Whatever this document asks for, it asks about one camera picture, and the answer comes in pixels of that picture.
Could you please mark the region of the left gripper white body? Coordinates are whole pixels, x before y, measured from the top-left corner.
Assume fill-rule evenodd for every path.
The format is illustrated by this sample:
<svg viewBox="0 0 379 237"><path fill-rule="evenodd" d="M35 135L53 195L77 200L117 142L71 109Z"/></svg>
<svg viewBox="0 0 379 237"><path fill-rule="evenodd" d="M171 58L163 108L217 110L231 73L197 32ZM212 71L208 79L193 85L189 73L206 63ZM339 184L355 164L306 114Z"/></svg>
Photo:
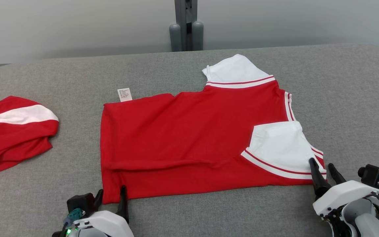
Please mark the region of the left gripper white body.
<svg viewBox="0 0 379 237"><path fill-rule="evenodd" d="M133 237L131 228L123 217L104 210L73 223L74 237Z"/></svg>

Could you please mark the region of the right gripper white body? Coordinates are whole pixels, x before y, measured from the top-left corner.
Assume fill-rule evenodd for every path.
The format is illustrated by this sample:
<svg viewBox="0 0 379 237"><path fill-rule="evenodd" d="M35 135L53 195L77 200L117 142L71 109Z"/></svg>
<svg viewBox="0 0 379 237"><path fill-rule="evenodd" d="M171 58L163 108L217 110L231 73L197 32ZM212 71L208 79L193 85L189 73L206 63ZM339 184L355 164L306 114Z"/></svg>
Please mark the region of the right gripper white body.
<svg viewBox="0 0 379 237"><path fill-rule="evenodd" d="M379 194L379 189L350 180L331 187L313 203L313 208L318 216L325 217L332 210L349 204L371 193Z"/></svg>

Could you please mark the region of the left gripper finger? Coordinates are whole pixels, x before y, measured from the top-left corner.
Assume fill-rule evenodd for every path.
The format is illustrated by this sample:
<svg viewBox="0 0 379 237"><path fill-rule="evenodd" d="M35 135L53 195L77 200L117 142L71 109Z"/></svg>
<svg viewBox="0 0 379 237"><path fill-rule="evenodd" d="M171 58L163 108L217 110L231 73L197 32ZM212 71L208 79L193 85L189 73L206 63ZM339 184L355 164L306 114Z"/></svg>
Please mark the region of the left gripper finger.
<svg viewBox="0 0 379 237"><path fill-rule="evenodd" d="M94 198L94 209L99 209L99 207L102 205L102 200L103 200L103 194L104 194L104 189L100 189L95 198Z"/></svg>
<svg viewBox="0 0 379 237"><path fill-rule="evenodd" d="M116 214L120 217L123 217L127 224L129 224L129 215L128 215L128 195L127 187L122 185L120 188L120 201Z"/></svg>

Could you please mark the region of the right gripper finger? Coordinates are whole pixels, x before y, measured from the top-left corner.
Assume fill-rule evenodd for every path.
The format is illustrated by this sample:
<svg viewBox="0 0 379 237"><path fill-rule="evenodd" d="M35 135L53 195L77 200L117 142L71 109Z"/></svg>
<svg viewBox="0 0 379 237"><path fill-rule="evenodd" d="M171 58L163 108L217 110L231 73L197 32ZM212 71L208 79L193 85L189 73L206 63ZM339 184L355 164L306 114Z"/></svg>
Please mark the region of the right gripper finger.
<svg viewBox="0 0 379 237"><path fill-rule="evenodd" d="M328 171L334 180L336 185L342 184L346 182L346 179L342 176L342 174L337 170L333 163L328 164Z"/></svg>
<svg viewBox="0 0 379 237"><path fill-rule="evenodd" d="M332 186L326 181L319 171L318 163L314 158L309 159L311 177L316 198L322 197Z"/></svg>

